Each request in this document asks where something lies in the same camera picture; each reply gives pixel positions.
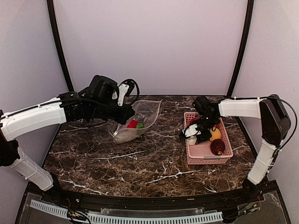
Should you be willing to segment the red toy apple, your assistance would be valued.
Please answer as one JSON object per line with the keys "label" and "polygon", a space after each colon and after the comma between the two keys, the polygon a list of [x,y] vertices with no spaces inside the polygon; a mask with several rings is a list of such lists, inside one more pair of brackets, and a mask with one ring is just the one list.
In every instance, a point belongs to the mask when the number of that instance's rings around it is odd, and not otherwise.
{"label": "red toy apple", "polygon": [[128,124],[127,128],[136,128],[136,126],[138,125],[138,122],[133,119],[131,120],[131,122]]}

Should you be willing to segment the white toy vegetable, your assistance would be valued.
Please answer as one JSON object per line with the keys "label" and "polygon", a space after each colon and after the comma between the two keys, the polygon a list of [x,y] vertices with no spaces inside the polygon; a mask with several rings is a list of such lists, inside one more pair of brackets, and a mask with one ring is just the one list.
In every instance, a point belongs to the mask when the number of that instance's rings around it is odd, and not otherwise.
{"label": "white toy vegetable", "polygon": [[190,146],[196,145],[196,144],[197,144],[197,137],[190,137],[190,138],[188,139],[188,144],[189,144]]}
{"label": "white toy vegetable", "polygon": [[138,130],[124,129],[114,133],[113,140],[117,144],[127,143],[142,135]]}

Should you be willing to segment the clear zip top bag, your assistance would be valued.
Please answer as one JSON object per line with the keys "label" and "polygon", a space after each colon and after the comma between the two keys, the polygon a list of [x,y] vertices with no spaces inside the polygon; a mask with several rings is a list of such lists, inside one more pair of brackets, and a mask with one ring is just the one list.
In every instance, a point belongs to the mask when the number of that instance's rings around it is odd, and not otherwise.
{"label": "clear zip top bag", "polygon": [[[120,130],[138,130],[142,134],[144,134],[150,127],[154,125],[156,122],[159,112],[160,112],[160,101],[152,101],[152,100],[138,100],[133,103],[133,110],[135,111],[135,115],[131,117],[125,125],[118,125],[115,132]],[[127,128],[128,124],[131,120],[135,119],[138,122],[136,128]]]}

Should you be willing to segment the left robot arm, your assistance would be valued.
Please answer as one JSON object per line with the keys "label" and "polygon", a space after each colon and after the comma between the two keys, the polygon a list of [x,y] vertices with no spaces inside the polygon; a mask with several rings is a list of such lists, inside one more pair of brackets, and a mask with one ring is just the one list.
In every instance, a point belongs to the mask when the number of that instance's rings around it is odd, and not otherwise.
{"label": "left robot arm", "polygon": [[15,112],[0,113],[0,165],[10,167],[46,192],[55,203],[63,203],[66,193],[54,175],[41,168],[19,146],[17,138],[53,125],[84,119],[113,120],[124,125],[133,117],[132,103],[125,98],[140,91],[137,82],[126,79],[120,84],[95,75],[88,87],[70,91],[46,102]]}

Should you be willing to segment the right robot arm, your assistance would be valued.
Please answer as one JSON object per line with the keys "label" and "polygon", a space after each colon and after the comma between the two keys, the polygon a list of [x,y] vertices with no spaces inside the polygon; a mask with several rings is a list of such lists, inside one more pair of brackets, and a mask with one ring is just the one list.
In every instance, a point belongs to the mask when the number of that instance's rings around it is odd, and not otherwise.
{"label": "right robot arm", "polygon": [[288,103],[276,94],[260,98],[225,98],[219,101],[210,101],[205,96],[199,96],[193,102],[199,119],[192,122],[182,133],[187,138],[197,136],[201,140],[207,140],[210,129],[218,124],[221,118],[258,120],[261,125],[261,146],[246,178],[253,185],[258,185],[275,165],[278,154],[288,142],[286,137],[292,124],[285,109],[287,105]]}

